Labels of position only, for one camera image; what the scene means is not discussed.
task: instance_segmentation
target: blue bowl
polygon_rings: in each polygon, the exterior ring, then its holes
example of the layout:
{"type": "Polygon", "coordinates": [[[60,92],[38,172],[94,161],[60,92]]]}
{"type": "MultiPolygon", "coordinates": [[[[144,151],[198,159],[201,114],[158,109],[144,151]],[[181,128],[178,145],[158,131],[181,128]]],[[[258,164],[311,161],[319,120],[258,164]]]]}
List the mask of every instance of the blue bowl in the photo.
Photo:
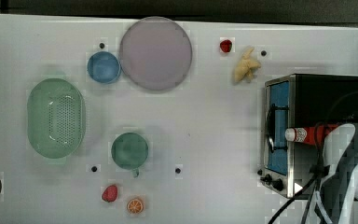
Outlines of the blue bowl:
{"type": "Polygon", "coordinates": [[[89,76],[97,82],[112,83],[120,77],[121,66],[115,55],[101,51],[89,58],[87,71],[89,76]]]}

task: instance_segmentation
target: red strawberry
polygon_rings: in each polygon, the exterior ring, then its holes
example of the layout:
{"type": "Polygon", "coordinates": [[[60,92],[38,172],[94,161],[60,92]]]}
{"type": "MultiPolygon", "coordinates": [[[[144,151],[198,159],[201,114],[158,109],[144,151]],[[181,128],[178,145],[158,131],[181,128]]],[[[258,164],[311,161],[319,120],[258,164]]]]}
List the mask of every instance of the red strawberry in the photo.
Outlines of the red strawberry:
{"type": "Polygon", "coordinates": [[[223,52],[229,53],[231,51],[231,48],[232,48],[231,40],[223,40],[222,42],[220,42],[220,49],[223,52]]]}
{"type": "Polygon", "coordinates": [[[117,198],[117,187],[116,185],[109,186],[104,192],[102,196],[103,200],[107,203],[112,203],[117,198]]]}

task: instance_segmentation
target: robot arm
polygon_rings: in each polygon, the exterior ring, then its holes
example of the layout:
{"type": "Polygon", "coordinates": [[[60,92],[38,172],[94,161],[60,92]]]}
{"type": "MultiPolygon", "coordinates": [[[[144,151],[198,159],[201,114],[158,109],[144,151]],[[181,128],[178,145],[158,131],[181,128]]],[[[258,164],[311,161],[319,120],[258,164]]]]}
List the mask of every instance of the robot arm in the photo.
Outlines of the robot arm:
{"type": "Polygon", "coordinates": [[[309,220],[321,223],[349,224],[353,200],[358,199],[358,124],[344,124],[324,141],[326,176],[312,197],[309,220]],[[318,205],[318,194],[321,194],[318,205]]]}

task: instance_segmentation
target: cup handle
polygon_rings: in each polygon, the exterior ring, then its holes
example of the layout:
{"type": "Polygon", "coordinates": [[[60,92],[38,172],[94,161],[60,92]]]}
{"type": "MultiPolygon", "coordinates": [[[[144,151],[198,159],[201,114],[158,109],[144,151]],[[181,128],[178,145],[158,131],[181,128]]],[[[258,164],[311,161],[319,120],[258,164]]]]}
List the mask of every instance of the cup handle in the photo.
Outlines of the cup handle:
{"type": "Polygon", "coordinates": [[[139,170],[138,170],[138,168],[132,170],[132,175],[133,175],[134,178],[138,177],[138,175],[139,175],[139,170]]]}

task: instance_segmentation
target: white table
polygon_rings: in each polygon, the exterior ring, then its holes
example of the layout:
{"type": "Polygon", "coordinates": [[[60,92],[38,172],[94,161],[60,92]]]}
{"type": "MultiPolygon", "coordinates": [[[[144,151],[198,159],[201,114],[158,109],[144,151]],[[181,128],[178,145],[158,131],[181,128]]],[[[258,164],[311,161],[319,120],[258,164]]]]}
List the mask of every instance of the white table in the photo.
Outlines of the white table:
{"type": "MultiPolygon", "coordinates": [[[[179,21],[194,61],[176,89],[151,93],[125,75],[111,85],[91,80],[86,64],[99,43],[117,54],[134,22],[0,15],[0,223],[265,223],[286,202],[256,175],[265,81],[294,72],[358,76],[357,28],[179,21]],[[235,38],[235,52],[219,52],[221,37],[235,38]],[[249,46],[262,68],[234,86],[234,66],[249,46]],[[26,104],[38,82],[58,74],[85,97],[87,130],[76,152],[52,164],[28,142],[26,104]],[[151,143],[136,179],[109,153],[131,127],[151,143]],[[119,196],[108,204],[101,194],[110,184],[119,196]],[[136,195],[146,209],[130,217],[125,205],[136,195]]],[[[293,203],[281,223],[298,222],[303,204],[293,203]]]]}

